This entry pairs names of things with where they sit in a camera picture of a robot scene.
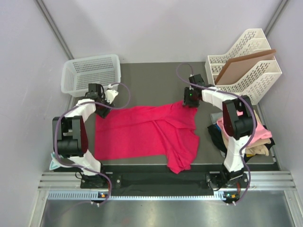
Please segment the red t shirt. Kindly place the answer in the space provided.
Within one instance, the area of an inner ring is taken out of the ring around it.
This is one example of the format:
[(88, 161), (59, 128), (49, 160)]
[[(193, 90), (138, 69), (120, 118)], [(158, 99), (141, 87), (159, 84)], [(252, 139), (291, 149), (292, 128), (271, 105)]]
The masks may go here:
[(197, 108), (182, 101), (162, 106), (136, 106), (96, 117), (94, 157), (97, 160), (164, 155), (179, 174), (190, 170), (200, 138), (195, 134)]

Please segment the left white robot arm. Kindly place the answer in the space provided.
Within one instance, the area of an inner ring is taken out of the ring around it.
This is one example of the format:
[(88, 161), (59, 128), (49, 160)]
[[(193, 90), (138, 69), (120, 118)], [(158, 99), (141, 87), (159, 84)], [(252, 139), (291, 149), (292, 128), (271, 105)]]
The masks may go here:
[(57, 152), (51, 154), (51, 170), (77, 167), (85, 176), (91, 176), (91, 182), (96, 187), (106, 185), (107, 175), (101, 172), (102, 164), (89, 151), (85, 121), (92, 114), (105, 118), (114, 107), (113, 101), (117, 95), (113, 84), (104, 89), (101, 84), (90, 83), (88, 92), (64, 115), (60, 123), (59, 117), (53, 118), (53, 148)]

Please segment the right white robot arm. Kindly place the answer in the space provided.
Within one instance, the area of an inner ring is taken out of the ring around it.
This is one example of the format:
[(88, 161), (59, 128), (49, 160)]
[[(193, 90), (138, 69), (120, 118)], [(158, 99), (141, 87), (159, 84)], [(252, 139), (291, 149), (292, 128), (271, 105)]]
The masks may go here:
[(199, 102), (210, 103), (223, 112), (223, 128), (228, 135), (228, 148), (221, 182), (232, 187), (243, 175), (245, 147), (253, 138), (257, 120), (248, 96), (238, 96), (216, 87), (205, 87), (200, 74), (190, 75), (189, 87), (184, 89), (183, 105), (199, 107)]

